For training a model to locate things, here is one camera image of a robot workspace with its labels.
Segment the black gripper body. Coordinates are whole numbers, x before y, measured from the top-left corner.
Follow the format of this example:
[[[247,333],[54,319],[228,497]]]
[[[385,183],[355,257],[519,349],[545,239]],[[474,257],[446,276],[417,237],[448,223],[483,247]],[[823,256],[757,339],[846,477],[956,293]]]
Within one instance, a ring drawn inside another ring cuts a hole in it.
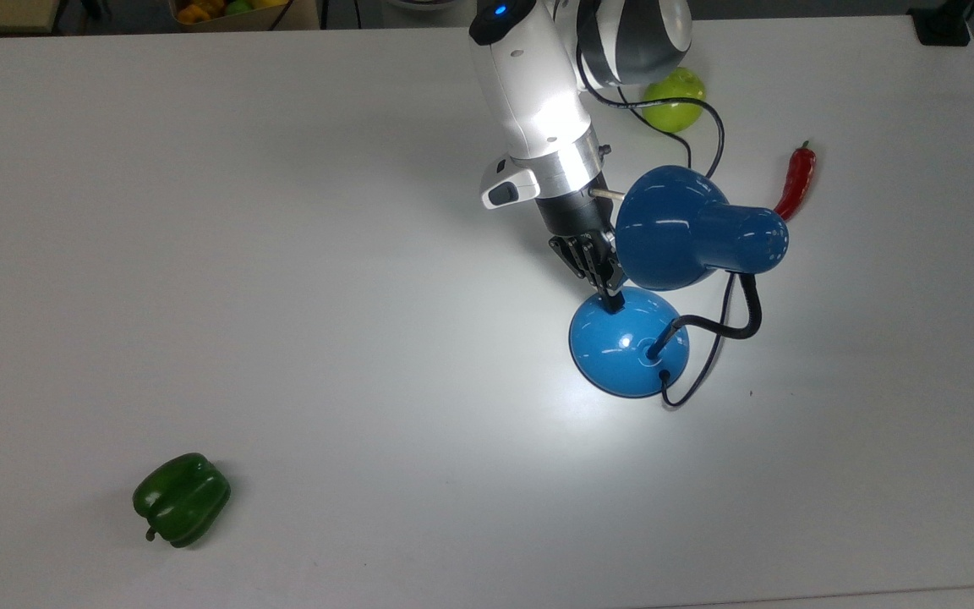
[[[576,238],[583,233],[612,233],[612,201],[583,188],[565,195],[536,198],[534,203],[546,230],[558,238]]]

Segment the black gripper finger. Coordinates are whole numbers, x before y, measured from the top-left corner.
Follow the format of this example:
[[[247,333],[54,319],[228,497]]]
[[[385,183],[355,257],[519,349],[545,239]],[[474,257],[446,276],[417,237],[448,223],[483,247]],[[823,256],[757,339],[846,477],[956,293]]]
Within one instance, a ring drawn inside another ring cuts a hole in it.
[[[591,285],[606,285],[608,247],[602,234],[556,235],[549,246],[576,277]]]
[[[617,257],[613,238],[603,238],[600,256],[600,300],[608,315],[614,315],[625,305],[622,286],[627,280]]]

